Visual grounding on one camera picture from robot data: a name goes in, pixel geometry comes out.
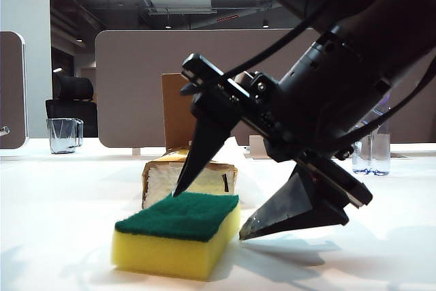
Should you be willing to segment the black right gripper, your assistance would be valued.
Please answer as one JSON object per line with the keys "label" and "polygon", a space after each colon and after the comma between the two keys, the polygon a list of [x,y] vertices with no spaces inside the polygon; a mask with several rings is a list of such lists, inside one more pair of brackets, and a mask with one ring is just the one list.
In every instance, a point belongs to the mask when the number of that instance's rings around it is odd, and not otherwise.
{"label": "black right gripper", "polygon": [[359,208],[372,201],[369,189],[331,159],[291,149],[279,135],[277,120],[263,107],[264,99],[250,86],[226,78],[199,54],[186,58],[182,68],[183,77],[194,89],[191,113],[197,123],[173,197],[187,190],[242,121],[264,138],[271,158],[276,162],[292,159],[296,166],[287,182],[243,224],[240,240],[345,225],[349,218],[343,208],[348,203]]}

